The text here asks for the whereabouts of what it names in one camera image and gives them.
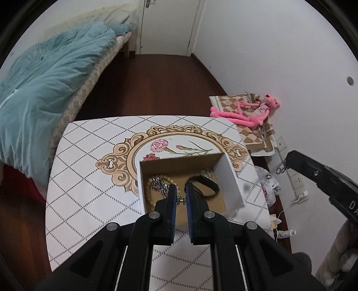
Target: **cardboard box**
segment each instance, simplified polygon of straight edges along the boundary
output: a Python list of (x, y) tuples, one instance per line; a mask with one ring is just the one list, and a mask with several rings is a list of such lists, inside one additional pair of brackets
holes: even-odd
[[(192, 176), (200, 175), (202, 169), (210, 168), (214, 175), (212, 180), (220, 187), (214, 197), (206, 199), (210, 210), (230, 217), (239, 208), (245, 206), (244, 199), (237, 184), (236, 173), (227, 153), (208, 154), (205, 156), (179, 157), (140, 162), (138, 172), (139, 195), (142, 197), (142, 212), (154, 210), (145, 199), (146, 185), (154, 175), (166, 175), (173, 179), (180, 189), (181, 196), (185, 196), (184, 185)], [(212, 190), (206, 186), (194, 183), (204, 195), (210, 195)], [(150, 197), (154, 203), (163, 199), (160, 192), (150, 189)], [(176, 211), (176, 225), (187, 223), (186, 205), (180, 204)]]

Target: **black wristband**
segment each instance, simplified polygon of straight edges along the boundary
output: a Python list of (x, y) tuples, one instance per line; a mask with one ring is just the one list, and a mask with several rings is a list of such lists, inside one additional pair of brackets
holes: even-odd
[(219, 188), (218, 184), (216, 184), (214, 181), (210, 180), (209, 178), (201, 176), (201, 175), (200, 176), (190, 177), (188, 179), (188, 181), (185, 183), (184, 189), (187, 188), (188, 183), (193, 183), (193, 182), (198, 182), (200, 184), (203, 184), (203, 185), (207, 186), (208, 188), (210, 188), (211, 190), (214, 191), (213, 195), (206, 196), (206, 195), (203, 194), (203, 192), (199, 188), (195, 187), (195, 185), (193, 184), (195, 193), (202, 199), (214, 197), (220, 191), (220, 188)]

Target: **white tablecloth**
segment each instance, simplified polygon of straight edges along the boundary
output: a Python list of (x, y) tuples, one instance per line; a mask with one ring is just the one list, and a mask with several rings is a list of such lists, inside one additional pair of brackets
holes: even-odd
[[(134, 222), (141, 213), (136, 167), (153, 153), (153, 141), (168, 141), (157, 157), (183, 155), (184, 146), (226, 150), (245, 198), (231, 221), (255, 221), (270, 229), (258, 176), (235, 125), (195, 116), (127, 116), (70, 123), (57, 148), (46, 203), (46, 240), (52, 270), (111, 221)], [(193, 246), (187, 228), (176, 228), (174, 244), (155, 246), (150, 290), (212, 290), (209, 246)]]

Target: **jewelry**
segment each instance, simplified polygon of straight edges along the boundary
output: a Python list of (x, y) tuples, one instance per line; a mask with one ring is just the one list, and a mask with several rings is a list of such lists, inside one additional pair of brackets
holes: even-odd
[(208, 178), (208, 179), (212, 180), (213, 179), (213, 170), (210, 169), (210, 168), (202, 169), (200, 171), (200, 175), (202, 175), (205, 178)]
[(211, 195), (204, 195), (203, 192), (198, 188), (196, 187), (195, 185), (194, 186), (194, 192), (195, 194), (200, 197), (201, 199), (205, 199), (205, 198), (209, 198), (209, 197), (214, 197), (215, 195), (217, 195), (220, 191), (220, 188), (219, 188), (219, 185), (216, 184), (213, 180), (207, 178), (207, 177), (204, 177), (203, 175), (200, 175), (200, 176), (193, 176), (193, 177), (190, 177), (188, 179), (188, 181), (185, 183), (185, 188), (187, 188), (187, 185), (189, 183), (193, 184), (193, 182), (198, 182), (200, 184), (203, 184), (205, 186), (207, 186), (208, 188), (210, 188), (211, 190), (213, 190), (213, 194)]
[(170, 184), (173, 184), (176, 186), (177, 201), (183, 201), (183, 199), (180, 195), (180, 190), (172, 178), (165, 176), (165, 175), (156, 175), (156, 176), (149, 178), (149, 180), (148, 180), (148, 183), (146, 186), (146, 191), (145, 191), (145, 198), (146, 198), (147, 202), (151, 206), (155, 207), (155, 203), (153, 202), (153, 200), (150, 197), (150, 189), (153, 189), (154, 191), (161, 192), (163, 197), (167, 198), (168, 193), (169, 193), (169, 185)]

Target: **white plastic bag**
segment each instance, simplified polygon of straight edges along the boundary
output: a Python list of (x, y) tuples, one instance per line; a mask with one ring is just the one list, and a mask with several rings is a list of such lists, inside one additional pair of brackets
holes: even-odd
[(265, 195), (267, 206), (270, 207), (276, 202), (276, 196), (280, 191), (280, 184), (276, 178), (264, 168), (255, 166), (261, 187)]

